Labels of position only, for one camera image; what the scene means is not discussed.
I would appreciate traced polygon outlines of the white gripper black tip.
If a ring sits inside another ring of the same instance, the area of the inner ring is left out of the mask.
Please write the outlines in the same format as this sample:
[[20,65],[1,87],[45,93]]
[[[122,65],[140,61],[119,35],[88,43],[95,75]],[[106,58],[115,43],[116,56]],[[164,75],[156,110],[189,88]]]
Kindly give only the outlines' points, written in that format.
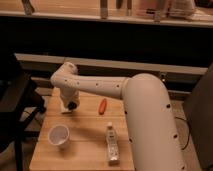
[[61,102],[70,110],[76,109],[79,104],[79,92],[77,90],[60,90]]

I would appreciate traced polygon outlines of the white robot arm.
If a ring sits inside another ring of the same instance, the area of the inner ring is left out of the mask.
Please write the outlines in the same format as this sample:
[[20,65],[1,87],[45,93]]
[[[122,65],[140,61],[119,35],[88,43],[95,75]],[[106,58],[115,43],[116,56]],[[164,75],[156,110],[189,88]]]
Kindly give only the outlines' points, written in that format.
[[51,76],[60,89],[61,105],[78,101],[80,91],[123,102],[135,171],[187,171],[168,91],[156,76],[80,76],[66,62]]

